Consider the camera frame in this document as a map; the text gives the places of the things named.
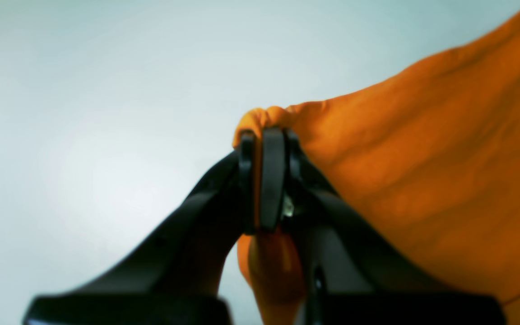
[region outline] black mount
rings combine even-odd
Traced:
[[[506,323],[494,298],[446,286],[387,243],[338,196],[291,130],[262,136],[259,206],[259,142],[244,132],[237,150],[132,253],[80,288],[36,297],[23,324],[231,325],[217,298],[225,259],[240,235],[278,226],[295,243],[308,292],[296,325]]]

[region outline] metal screw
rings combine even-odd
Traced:
[[[286,216],[289,218],[291,218],[294,215],[293,200],[285,192],[284,192],[284,198],[283,198],[282,214],[283,214],[283,216]]]

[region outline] orange cloth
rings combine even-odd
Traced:
[[[520,12],[462,47],[361,91],[247,113],[297,133],[339,195],[427,273],[494,295],[520,325]],[[288,325],[302,274],[283,234],[242,237],[240,269],[267,325]]]

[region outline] white wall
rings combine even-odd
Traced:
[[[0,0],[0,325],[130,252],[254,107],[335,97],[520,0]],[[233,251],[220,288],[260,324]]]

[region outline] orange fabric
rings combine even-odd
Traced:
[[[261,136],[272,126],[293,129],[340,196],[399,251],[452,286],[494,295],[520,325],[520,12],[361,91],[254,109],[233,145],[241,130]],[[304,292],[289,238],[238,245],[264,322],[291,324]]]

